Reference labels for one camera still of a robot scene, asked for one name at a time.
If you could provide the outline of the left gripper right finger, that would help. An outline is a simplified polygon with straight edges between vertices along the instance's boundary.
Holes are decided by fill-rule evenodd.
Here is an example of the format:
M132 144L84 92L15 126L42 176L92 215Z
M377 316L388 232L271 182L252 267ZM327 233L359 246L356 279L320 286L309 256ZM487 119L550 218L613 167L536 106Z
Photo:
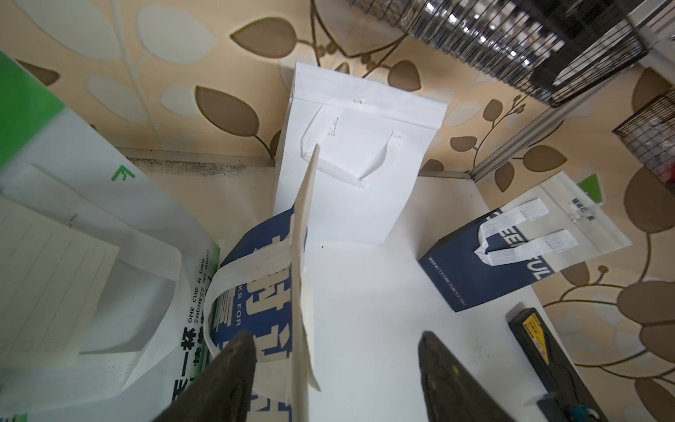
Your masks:
M433 332L423 332L418 343L418 361L429 420L480 422L513 419Z

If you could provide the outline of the green white cool tea bag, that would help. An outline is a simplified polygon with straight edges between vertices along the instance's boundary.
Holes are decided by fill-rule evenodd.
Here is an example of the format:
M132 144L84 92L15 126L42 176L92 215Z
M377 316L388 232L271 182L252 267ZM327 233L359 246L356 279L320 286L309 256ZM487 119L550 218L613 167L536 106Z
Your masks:
M1 417L152 420L198 376L219 250L199 223L1 58Z

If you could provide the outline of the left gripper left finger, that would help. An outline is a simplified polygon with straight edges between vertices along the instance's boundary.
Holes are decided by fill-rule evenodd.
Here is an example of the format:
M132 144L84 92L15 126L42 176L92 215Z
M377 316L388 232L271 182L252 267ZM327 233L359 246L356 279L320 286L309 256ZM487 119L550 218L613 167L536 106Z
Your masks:
M240 332L156 420L246 420L256 363L253 335Z

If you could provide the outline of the white bag back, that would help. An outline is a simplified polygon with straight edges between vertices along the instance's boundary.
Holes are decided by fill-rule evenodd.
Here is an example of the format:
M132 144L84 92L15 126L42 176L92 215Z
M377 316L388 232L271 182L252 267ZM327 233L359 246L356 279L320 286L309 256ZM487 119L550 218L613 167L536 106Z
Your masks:
M319 149L311 239L383 243L446 109L385 84L297 63L276 155L274 213L291 208Z

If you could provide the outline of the dark navy bag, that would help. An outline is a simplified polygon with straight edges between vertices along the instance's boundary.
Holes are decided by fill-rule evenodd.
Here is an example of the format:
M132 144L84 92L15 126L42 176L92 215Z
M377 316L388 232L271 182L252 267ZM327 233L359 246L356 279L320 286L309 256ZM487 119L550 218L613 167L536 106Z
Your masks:
M519 226L546 216L540 199L497 209L443 237L418 263L455 311L465 311L554 273L544 256L578 245L569 230L528 239Z

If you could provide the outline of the blue takeaway bag white handles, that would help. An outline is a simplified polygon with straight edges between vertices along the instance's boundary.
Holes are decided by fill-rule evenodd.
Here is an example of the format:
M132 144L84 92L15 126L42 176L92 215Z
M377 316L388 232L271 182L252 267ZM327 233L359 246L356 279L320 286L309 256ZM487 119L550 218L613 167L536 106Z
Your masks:
M240 332L256 347L249 421L293 421L290 232L294 207L249 230L221 263L205 298L205 341L218 355ZM314 372L314 340L309 329Z

